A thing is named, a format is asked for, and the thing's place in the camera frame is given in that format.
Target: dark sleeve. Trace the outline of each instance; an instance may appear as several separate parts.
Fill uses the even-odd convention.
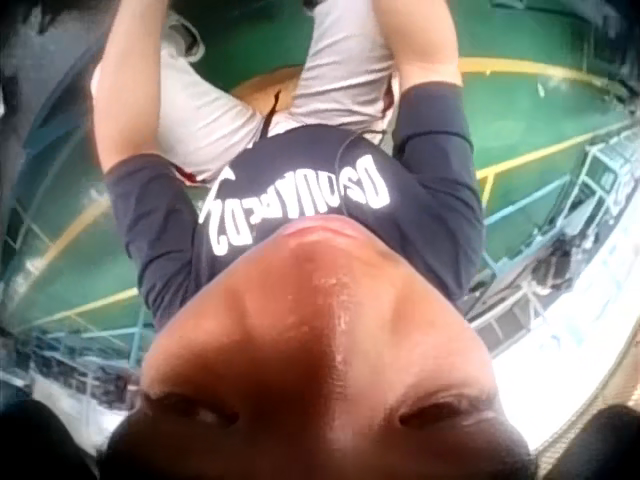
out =
[[[394,157],[427,196],[431,222],[419,227],[432,247],[426,262],[441,290],[457,301],[467,293],[484,247],[484,213],[461,88],[431,83],[403,94]]]
[[[198,217],[167,160],[140,155],[106,175],[118,232],[138,269],[138,288],[156,325],[197,293],[193,248]]]

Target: yellow line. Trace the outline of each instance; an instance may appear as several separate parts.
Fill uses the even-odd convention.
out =
[[[484,193],[482,194],[483,207],[486,207],[489,204],[489,198],[491,198],[491,190],[493,190],[493,183],[495,179],[495,175],[489,175],[489,177],[487,178],[487,185],[484,187]]]
[[[99,308],[106,307],[107,305],[112,305],[114,303],[119,303],[125,300],[129,300],[131,298],[136,297],[137,295],[138,295],[138,289],[130,288],[129,290],[124,290],[123,292],[116,293],[115,295],[111,295],[110,297],[105,297],[100,300],[96,300],[95,302],[87,303],[86,305],[73,308],[71,310],[66,310],[64,312],[59,312],[49,317],[41,318],[40,320],[37,320],[29,325],[25,325],[23,327],[16,329],[16,332],[20,332],[28,328],[38,327],[46,323],[55,322],[56,320],[61,320],[63,318],[71,317],[73,315],[80,315],[82,313],[90,312],[92,310],[97,310]]]
[[[630,125],[631,123],[633,123],[632,120],[627,120],[624,122],[617,123],[615,125],[610,125],[600,130],[596,130],[595,132],[587,133],[585,135],[580,135],[578,137],[573,137],[564,142],[551,145],[550,147],[545,147],[540,150],[536,150],[535,152],[527,153],[520,157],[514,158],[513,160],[509,160],[507,162],[502,162],[487,168],[483,168],[482,170],[477,171],[478,180],[486,177],[490,177],[490,176],[495,176],[499,173],[506,172],[507,170],[512,170],[526,163],[540,160],[541,158],[548,157],[549,155],[553,155],[554,153],[560,152],[562,150],[566,150],[567,148],[573,147],[574,145],[587,142],[588,140],[591,140],[593,137],[596,137],[598,135],[603,135],[613,130],[622,128],[626,125]]]
[[[109,209],[108,200],[100,200],[92,203],[89,208],[82,212],[64,233],[51,245],[42,257],[40,269],[36,275],[31,277],[27,285],[23,288],[22,293],[16,298],[10,307],[10,311],[14,310],[20,300],[33,286],[35,281],[42,275],[46,268],[53,262],[89,225],[91,225],[100,215]]]
[[[580,70],[511,58],[463,57],[460,59],[460,71],[462,73],[484,73],[485,75],[492,73],[545,75],[585,82],[599,88],[614,89],[617,87],[616,83],[606,78],[581,72]]]
[[[92,203],[89,208],[82,212],[65,232],[56,240],[43,257],[44,265],[51,263],[62,251],[73,242],[82,231],[91,225],[100,215],[109,208],[107,200],[100,200]]]

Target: leg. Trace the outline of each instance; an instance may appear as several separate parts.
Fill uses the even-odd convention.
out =
[[[99,75],[98,67],[93,92]],[[262,116],[202,79],[173,42],[163,43],[161,82],[158,141],[186,172],[209,179],[257,140]]]
[[[393,58],[372,0],[326,0],[314,10],[313,40],[293,105],[274,118],[271,135],[323,123],[377,128],[385,114]]]

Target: man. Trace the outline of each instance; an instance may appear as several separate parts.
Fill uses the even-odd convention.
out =
[[[199,215],[156,138],[167,3],[122,0],[95,95],[114,214],[160,330],[104,478],[530,478],[489,352],[454,306],[483,222],[445,0],[318,7],[375,11],[367,31],[402,90],[394,158],[336,110],[242,151]]]

